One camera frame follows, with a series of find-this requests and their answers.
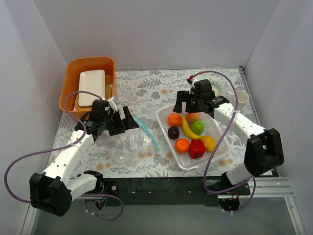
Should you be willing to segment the pink peach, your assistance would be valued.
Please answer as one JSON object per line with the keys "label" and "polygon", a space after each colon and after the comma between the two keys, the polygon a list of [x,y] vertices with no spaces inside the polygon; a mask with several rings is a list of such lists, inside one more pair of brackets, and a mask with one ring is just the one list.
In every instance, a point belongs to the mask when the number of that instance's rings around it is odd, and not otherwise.
{"label": "pink peach", "polygon": [[188,122],[195,122],[200,120],[200,114],[199,113],[185,113],[185,118]]}

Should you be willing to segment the green lime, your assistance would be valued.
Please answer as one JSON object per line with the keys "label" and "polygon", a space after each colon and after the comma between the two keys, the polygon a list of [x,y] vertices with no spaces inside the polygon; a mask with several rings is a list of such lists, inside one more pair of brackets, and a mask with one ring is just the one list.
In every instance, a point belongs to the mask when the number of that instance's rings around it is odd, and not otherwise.
{"label": "green lime", "polygon": [[194,121],[191,125],[191,130],[193,133],[197,134],[197,135],[200,135],[203,133],[204,131],[204,124],[202,121],[200,120],[197,120],[197,121]]}

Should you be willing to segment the clear zip top bag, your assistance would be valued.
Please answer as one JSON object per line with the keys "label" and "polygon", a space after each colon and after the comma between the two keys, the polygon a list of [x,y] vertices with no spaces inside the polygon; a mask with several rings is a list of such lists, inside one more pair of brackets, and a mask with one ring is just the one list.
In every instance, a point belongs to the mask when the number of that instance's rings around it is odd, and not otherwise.
{"label": "clear zip top bag", "polygon": [[138,116],[135,116],[134,120],[139,125],[138,128],[110,137],[106,144],[107,152],[114,165],[126,165],[143,154],[160,151],[157,141],[144,122]]}

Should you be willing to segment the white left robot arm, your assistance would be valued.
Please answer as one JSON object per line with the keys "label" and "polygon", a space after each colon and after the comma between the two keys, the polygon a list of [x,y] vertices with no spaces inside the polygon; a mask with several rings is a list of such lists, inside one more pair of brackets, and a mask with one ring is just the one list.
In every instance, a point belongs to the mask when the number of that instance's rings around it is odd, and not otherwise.
{"label": "white left robot arm", "polygon": [[107,191],[103,175],[97,171],[86,170],[75,179],[71,179],[71,175],[84,153],[103,132],[115,136],[139,127],[127,106],[123,107],[123,112],[125,117],[121,118],[110,101],[96,99],[92,103],[91,110],[83,114],[74,127],[69,146],[42,173],[31,176],[32,207],[63,216],[76,198],[85,193],[100,196]]}

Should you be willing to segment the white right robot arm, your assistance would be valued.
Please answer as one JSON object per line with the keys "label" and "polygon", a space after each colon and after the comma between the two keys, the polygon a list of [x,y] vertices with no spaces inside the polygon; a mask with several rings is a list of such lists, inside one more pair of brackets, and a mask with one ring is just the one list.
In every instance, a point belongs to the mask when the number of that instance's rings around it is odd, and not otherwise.
{"label": "white right robot arm", "polygon": [[224,96],[216,96],[209,80],[192,82],[188,91],[178,91],[173,111],[203,112],[226,125],[245,144],[243,163],[221,176],[218,193],[234,194],[246,180],[258,177],[284,163],[280,133],[253,123]]}

